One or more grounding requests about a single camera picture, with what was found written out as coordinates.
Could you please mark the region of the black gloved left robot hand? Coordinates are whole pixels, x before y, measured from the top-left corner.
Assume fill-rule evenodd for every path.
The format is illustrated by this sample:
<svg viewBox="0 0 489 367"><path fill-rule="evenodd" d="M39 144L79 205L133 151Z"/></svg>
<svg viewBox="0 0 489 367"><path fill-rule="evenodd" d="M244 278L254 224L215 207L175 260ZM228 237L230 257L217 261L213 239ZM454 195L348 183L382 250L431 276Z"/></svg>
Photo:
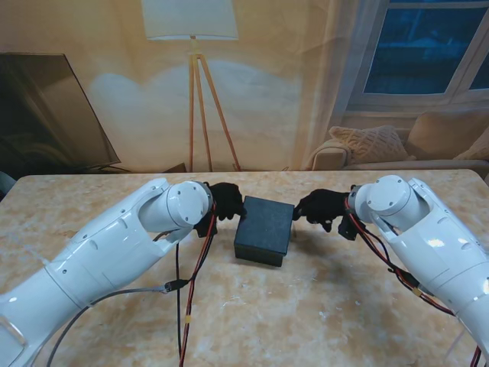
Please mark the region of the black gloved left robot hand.
<svg viewBox="0 0 489 367"><path fill-rule="evenodd" d="M219 220L231 220L235 215L245 216L243 196L234 183L217 183L210 188L215 202L215 213Z"/></svg>

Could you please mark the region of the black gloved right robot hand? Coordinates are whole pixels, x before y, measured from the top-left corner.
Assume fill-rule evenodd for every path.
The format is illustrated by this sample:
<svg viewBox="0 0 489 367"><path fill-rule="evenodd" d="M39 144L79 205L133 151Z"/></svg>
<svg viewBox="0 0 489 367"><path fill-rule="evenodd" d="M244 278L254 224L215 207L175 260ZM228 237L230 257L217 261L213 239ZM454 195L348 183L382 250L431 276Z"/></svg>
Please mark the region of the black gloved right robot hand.
<svg viewBox="0 0 489 367"><path fill-rule="evenodd" d="M331 232L332 222L345 215L345 200L349 193L327 189L317 189L302 198L293 210L293 221L305 217L311 224L320 224L326 232Z"/></svg>

